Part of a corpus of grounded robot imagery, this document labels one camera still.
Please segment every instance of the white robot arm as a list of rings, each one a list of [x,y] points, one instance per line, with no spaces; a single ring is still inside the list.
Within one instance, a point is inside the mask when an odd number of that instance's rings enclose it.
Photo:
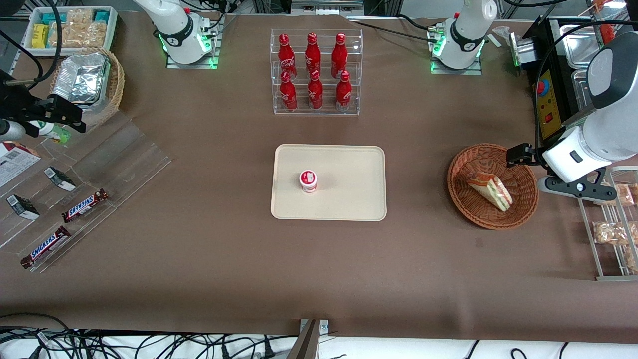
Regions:
[[[459,17],[443,23],[445,38],[433,55],[449,68],[460,70],[472,65],[497,12],[494,0],[463,0]]]
[[[180,64],[197,62],[212,49],[211,21],[186,13],[179,0],[133,0],[150,16],[168,55]]]
[[[592,201],[608,201],[616,191],[602,186],[605,167],[638,153],[638,32],[623,33],[591,60],[587,69],[593,108],[566,123],[561,137],[541,153],[549,174],[541,191]],[[508,150],[508,166],[519,160],[522,144]],[[523,149],[532,153],[529,148]],[[587,177],[597,172],[592,183]]]

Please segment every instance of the wicker basket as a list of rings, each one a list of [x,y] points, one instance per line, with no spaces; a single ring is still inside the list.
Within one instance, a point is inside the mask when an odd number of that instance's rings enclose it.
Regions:
[[[124,70],[113,53],[102,48],[94,47],[80,50],[77,55],[90,55],[95,53],[103,54],[108,57],[111,63],[111,69],[107,83],[106,107],[100,111],[92,111],[91,108],[88,108],[82,114],[82,121],[89,126],[99,125],[111,118],[111,116],[117,112],[119,104],[122,101],[122,94],[124,93]],[[61,64],[58,64],[56,72],[53,74],[51,92],[53,92],[57,76],[60,74],[60,68]]]
[[[476,144],[459,152],[447,173],[452,201],[467,219],[488,229],[512,229],[527,222],[538,206],[536,176],[526,165],[507,168],[507,149],[496,144]],[[475,171],[497,175],[514,202],[502,212],[467,184]]]

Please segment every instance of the snickers bar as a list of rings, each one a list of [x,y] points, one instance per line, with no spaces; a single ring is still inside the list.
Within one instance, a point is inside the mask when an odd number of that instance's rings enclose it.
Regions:
[[[84,201],[78,203],[72,209],[62,213],[62,218],[64,218],[64,223],[71,222],[77,217],[87,213],[91,208],[95,207],[98,203],[104,201],[108,198],[108,194],[104,192],[104,189],[101,188],[99,191],[92,194],[89,198]]]
[[[54,250],[70,236],[69,232],[64,227],[60,226],[60,228],[58,228],[51,237],[39,245],[38,248],[31,252],[31,254],[22,258],[20,264],[22,264],[24,268],[30,268],[37,260],[44,258],[44,254],[46,252]]]

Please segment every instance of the red and white cup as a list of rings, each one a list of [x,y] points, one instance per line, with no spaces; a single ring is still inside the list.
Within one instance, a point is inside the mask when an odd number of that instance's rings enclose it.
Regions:
[[[299,175],[299,183],[301,184],[301,189],[305,193],[312,193],[317,189],[317,175],[313,171],[309,169],[301,172]]]

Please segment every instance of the acrylic bottle rack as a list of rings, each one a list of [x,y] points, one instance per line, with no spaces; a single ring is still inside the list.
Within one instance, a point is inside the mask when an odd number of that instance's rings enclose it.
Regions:
[[[317,45],[321,50],[322,69],[320,80],[323,84],[323,107],[313,110],[308,105],[309,75],[306,71],[305,51],[308,45],[308,34],[317,35]],[[338,33],[346,35],[348,49],[348,64],[346,70],[350,72],[352,95],[350,107],[346,112],[339,112],[336,108],[336,88],[339,83],[330,74],[332,66],[332,50]],[[292,81],[297,92],[297,109],[287,112],[281,100],[279,85],[281,84],[281,67],[279,65],[279,36],[287,34],[290,46],[295,52],[297,76]],[[272,109],[275,114],[286,115],[320,115],[320,116],[356,116],[361,108],[361,78],[363,69],[363,30],[320,30],[320,29],[273,29],[271,31],[271,79],[272,79]]]
[[[25,138],[20,143],[37,151],[40,160],[0,187],[0,252],[16,254],[15,265],[45,242],[58,227],[71,237],[48,251],[29,270],[43,272],[74,244],[91,232],[170,160],[123,112],[117,112],[100,126],[80,134],[71,131],[66,144]],[[67,192],[55,186],[44,170],[55,167],[77,186]],[[62,213],[104,188],[109,198],[70,223]],[[17,195],[29,199],[40,216],[36,220],[19,217],[7,203]]]

